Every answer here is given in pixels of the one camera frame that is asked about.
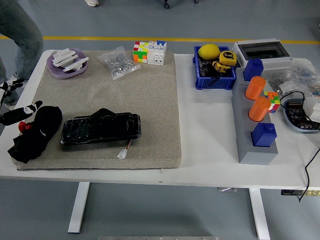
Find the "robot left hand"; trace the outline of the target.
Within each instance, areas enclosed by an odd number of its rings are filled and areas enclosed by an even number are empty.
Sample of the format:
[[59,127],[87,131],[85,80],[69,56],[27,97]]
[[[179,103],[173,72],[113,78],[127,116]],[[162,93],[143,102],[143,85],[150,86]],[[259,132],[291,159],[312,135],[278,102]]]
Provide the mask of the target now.
[[[3,98],[7,95],[7,93],[15,90],[18,87],[21,87],[23,85],[23,80],[16,79],[16,80],[7,80],[4,83],[0,85],[0,104],[3,102]],[[43,104],[41,100],[36,101],[35,103],[15,108],[13,110],[10,110],[5,113],[0,114],[0,123],[4,126],[13,125],[15,123],[18,123],[22,120],[25,120],[32,116]]]

